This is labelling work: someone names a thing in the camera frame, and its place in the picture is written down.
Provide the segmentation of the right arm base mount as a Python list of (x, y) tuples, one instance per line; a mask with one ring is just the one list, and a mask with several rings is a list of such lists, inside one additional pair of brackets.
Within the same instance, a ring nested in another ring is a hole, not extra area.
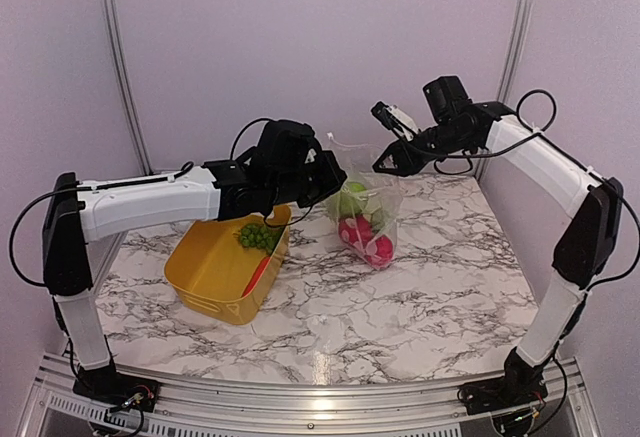
[(542, 380), (524, 387), (510, 387), (505, 377), (483, 379), (462, 384), (457, 391), (459, 402), (468, 415), (494, 412), (531, 402), (541, 402), (548, 396)]

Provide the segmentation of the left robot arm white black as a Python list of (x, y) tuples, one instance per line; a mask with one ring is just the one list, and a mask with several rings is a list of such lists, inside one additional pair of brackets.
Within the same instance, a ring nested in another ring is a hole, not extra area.
[(70, 339), (80, 368), (76, 381), (106, 402), (119, 401), (127, 387), (109, 349), (92, 295), (88, 243), (156, 225), (182, 221), (223, 222), (281, 204), (311, 208), (337, 193), (346, 173), (322, 148), (308, 124), (261, 118), (256, 145), (240, 156), (192, 162), (180, 170), (124, 180), (77, 179), (60, 175), (53, 190), (26, 204), (8, 237), (8, 256), (17, 276), (15, 240), (26, 215), (48, 204), (42, 225), (42, 273), (38, 287), (52, 296), (61, 330)]

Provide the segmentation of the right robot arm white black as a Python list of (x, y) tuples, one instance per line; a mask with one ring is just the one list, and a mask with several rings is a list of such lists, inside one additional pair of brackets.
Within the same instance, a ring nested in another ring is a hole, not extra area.
[(553, 276), (542, 304), (508, 355), (503, 375), (461, 389), (471, 402), (490, 396), (515, 405), (540, 382), (561, 340), (579, 321), (597, 284), (595, 278), (615, 249), (623, 187), (561, 150), (544, 129), (525, 123), (518, 111), (499, 101), (473, 101), (456, 76), (426, 84), (423, 93), (435, 120), (425, 130), (395, 105), (377, 102), (372, 107), (373, 117), (396, 137), (374, 162), (375, 172), (406, 177), (430, 162), (503, 157), (550, 195), (570, 219), (554, 248)]

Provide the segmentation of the clear zip top bag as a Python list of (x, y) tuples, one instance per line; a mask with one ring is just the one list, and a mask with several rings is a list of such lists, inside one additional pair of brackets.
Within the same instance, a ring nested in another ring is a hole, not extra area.
[[(355, 198), (358, 200), (360, 206), (360, 212), (358, 214), (362, 214), (370, 222), (371, 214), (377, 209), (382, 208), (388, 213), (390, 219), (386, 227), (380, 232), (375, 232), (373, 230), (375, 234), (374, 238), (380, 234), (389, 237), (394, 244), (395, 255), (397, 246), (398, 216), (401, 203), (403, 201), (403, 195), (399, 186), (399, 179), (395, 176), (375, 173), (372, 170), (372, 164), (379, 154), (382, 153), (382, 150), (379, 147), (369, 144), (344, 144), (339, 142), (331, 132), (327, 134), (327, 138), (329, 149), (333, 151), (339, 166), (346, 173), (346, 180), (343, 185), (348, 181), (355, 181), (362, 183), (367, 188), (366, 197)], [(334, 195), (325, 200), (324, 205), (329, 219), (333, 223), (334, 229), (340, 239), (338, 234), (338, 222), (341, 219), (337, 219), (333, 215), (331, 208), (332, 197)], [(359, 252), (355, 248), (344, 243), (341, 239), (340, 241), (356, 256), (366, 262), (364, 259), (364, 252)]]

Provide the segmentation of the red apple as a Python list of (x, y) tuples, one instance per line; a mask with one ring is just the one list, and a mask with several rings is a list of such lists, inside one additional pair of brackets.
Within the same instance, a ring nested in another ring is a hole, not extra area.
[(373, 268), (386, 268), (394, 256), (394, 244), (389, 237), (380, 234), (364, 247), (364, 259)]
[(375, 236), (370, 222), (362, 214), (342, 218), (338, 222), (338, 234), (344, 243), (359, 252), (364, 252)]

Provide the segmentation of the green bitter gourd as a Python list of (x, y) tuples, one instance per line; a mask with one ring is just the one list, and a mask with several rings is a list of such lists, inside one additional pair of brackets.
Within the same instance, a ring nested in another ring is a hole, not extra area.
[(389, 219), (390, 217), (388, 216), (388, 213), (384, 209), (382, 208), (377, 209), (370, 216), (370, 224), (372, 229), (375, 232), (382, 231), (386, 227)]

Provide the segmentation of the green apple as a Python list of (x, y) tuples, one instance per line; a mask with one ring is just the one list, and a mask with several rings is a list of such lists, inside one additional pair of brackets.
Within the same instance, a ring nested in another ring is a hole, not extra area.
[(366, 197), (367, 188), (359, 182), (348, 181), (343, 185), (342, 192), (347, 197), (363, 198)]

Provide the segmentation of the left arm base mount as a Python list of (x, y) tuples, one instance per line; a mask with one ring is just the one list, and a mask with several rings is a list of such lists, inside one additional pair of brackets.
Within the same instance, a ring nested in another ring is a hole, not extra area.
[(153, 379), (136, 377), (119, 372), (86, 374), (75, 379), (76, 395), (110, 405), (112, 412), (136, 407), (152, 412), (157, 402), (160, 383)]

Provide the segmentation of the green grape bunch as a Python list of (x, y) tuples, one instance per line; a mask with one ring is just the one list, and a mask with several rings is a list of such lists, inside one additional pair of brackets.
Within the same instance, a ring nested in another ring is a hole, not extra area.
[(237, 233), (239, 244), (245, 249), (258, 249), (271, 254), (280, 240), (282, 229), (264, 224), (247, 224)]

